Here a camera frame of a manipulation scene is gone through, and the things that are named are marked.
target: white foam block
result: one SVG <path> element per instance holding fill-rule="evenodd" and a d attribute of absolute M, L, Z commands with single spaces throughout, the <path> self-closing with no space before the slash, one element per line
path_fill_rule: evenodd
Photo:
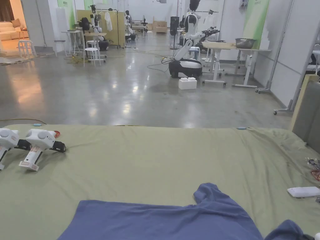
<path fill-rule="evenodd" d="M 187 89 L 196 89 L 197 88 L 197 80 L 194 77 L 183 77 L 179 80 L 179 88 L 181 90 Z"/>

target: black speaker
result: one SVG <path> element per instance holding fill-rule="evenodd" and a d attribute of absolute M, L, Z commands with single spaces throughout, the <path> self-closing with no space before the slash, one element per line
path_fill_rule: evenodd
<path fill-rule="evenodd" d="M 170 34 L 172 36 L 176 35 L 178 27 L 179 27 L 179 17 L 171 17 L 170 18 Z"/>

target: bed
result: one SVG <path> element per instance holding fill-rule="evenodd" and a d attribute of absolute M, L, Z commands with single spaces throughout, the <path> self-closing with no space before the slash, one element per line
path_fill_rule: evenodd
<path fill-rule="evenodd" d="M 24 135 L 30 124 L 8 128 Z M 80 200 L 194 204 L 201 183 L 217 184 L 252 217 L 263 236 L 291 219 L 320 232 L 320 204 L 287 189 L 318 186 L 306 157 L 320 158 L 282 129 L 178 129 L 45 125 L 68 147 L 46 150 L 38 172 L 18 167 L 26 152 L 11 150 L 0 172 L 1 239 L 56 239 Z"/>

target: white remote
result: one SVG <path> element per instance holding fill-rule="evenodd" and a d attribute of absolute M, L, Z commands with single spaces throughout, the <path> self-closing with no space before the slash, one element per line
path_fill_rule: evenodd
<path fill-rule="evenodd" d="M 320 189 L 317 187 L 289 188 L 288 192 L 293 197 L 315 197 L 320 196 Z"/>

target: green banner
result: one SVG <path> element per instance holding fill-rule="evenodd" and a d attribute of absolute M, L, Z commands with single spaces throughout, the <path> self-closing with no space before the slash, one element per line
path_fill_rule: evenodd
<path fill-rule="evenodd" d="M 93 5 L 93 0 L 84 0 L 84 8 L 86 10 L 91 10 L 91 5 Z"/>
<path fill-rule="evenodd" d="M 245 23 L 243 29 L 243 38 L 257 40 L 253 48 L 258 49 L 261 43 L 264 23 L 268 12 L 270 0 L 249 0 Z"/>
<path fill-rule="evenodd" d="M 58 0 L 58 7 L 66 9 L 67 19 L 69 19 L 70 29 L 74 29 L 75 16 L 73 13 L 72 0 Z"/>

